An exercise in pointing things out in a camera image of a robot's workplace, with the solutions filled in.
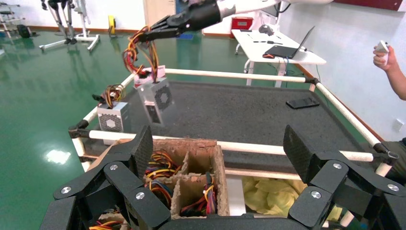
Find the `colorful wires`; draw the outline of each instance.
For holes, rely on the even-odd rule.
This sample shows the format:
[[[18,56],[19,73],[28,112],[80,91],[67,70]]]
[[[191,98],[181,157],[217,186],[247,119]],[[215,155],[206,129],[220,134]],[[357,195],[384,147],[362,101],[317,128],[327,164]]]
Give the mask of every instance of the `colorful wires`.
[[[101,96],[109,108],[112,109],[114,107],[113,102],[121,101],[125,97],[124,86],[120,84],[109,85]]]
[[[142,74],[145,75],[146,73],[143,71],[144,65],[136,66],[135,62],[138,60],[137,55],[138,51],[141,50],[147,61],[149,62],[152,70],[152,79],[153,82],[157,82],[157,72],[158,72],[158,55],[157,49],[155,48],[155,43],[153,41],[147,41],[141,44],[140,36],[144,35],[146,32],[150,31],[151,28],[149,26],[144,26],[140,31],[136,32],[133,36],[129,38],[130,42],[128,43],[127,49],[123,52],[123,62],[125,67],[134,74]]]
[[[93,227],[89,227],[89,230],[114,230],[114,229],[120,229],[120,226],[123,223],[118,222],[118,221],[108,221],[105,223],[100,223],[97,221],[97,225]]]
[[[173,196],[173,192],[169,189],[168,186],[165,184],[153,180],[150,181],[145,185],[145,187],[149,187],[149,189],[164,203],[168,208],[171,205],[171,198]]]
[[[145,175],[152,180],[159,177],[169,178],[182,168],[181,165],[176,165],[169,154],[163,149],[154,151],[151,155],[151,159],[152,161],[148,163]]]
[[[183,217],[207,216],[216,213],[216,201],[214,192],[213,178],[209,172],[206,172],[207,183],[204,185],[204,196],[195,203],[183,207],[180,215]]]
[[[214,182],[209,172],[206,172],[206,180],[207,183],[204,186],[204,198],[207,202],[206,214],[215,214],[217,204],[215,201]]]

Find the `human hand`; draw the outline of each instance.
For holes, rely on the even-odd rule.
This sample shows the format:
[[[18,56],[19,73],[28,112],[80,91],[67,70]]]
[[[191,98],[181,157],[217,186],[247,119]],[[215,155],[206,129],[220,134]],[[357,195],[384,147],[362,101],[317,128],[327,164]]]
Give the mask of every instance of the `human hand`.
[[[383,69],[385,72],[390,71],[392,69],[397,68],[399,65],[397,63],[396,60],[396,55],[395,55],[395,51],[392,48],[392,46],[389,46],[389,54],[388,54],[388,64],[385,65],[385,60],[382,58],[383,56],[385,56],[385,53],[381,53],[378,52],[376,50],[373,51],[373,54],[375,54],[375,56],[373,57],[373,63]]]

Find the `black table surface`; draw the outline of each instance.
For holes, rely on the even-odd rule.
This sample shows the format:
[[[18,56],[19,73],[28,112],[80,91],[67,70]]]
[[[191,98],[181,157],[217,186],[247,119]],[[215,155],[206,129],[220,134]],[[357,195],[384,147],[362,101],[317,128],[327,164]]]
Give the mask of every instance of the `black table surface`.
[[[263,88],[170,81],[178,110],[173,124],[152,126],[156,136],[207,138],[219,141],[282,146],[286,125],[297,128],[318,150],[364,151],[314,92],[302,89]],[[287,101],[312,97],[320,106],[294,110]],[[136,90],[130,103],[131,131],[149,124]],[[86,151],[100,155],[102,140],[86,140]],[[223,151],[227,168],[295,173],[286,156]]]

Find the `smartphone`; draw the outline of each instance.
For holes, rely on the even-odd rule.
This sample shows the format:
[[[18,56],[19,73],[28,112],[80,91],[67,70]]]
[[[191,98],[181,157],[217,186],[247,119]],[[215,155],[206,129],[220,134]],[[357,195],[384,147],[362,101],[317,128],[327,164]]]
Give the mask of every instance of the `smartphone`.
[[[292,109],[303,109],[303,108],[310,108],[319,106],[320,103],[317,102],[315,99],[308,97],[304,99],[288,101],[286,104],[291,107]]]

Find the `red box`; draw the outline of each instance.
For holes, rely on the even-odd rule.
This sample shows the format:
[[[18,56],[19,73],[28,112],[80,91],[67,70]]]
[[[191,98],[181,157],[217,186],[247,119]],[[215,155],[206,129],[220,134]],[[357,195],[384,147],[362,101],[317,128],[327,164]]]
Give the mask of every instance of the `red box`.
[[[335,0],[335,2],[398,11],[402,0]]]
[[[252,26],[253,18],[249,17],[235,17],[231,20],[232,30],[248,30]],[[234,38],[233,33],[230,31],[230,38]]]

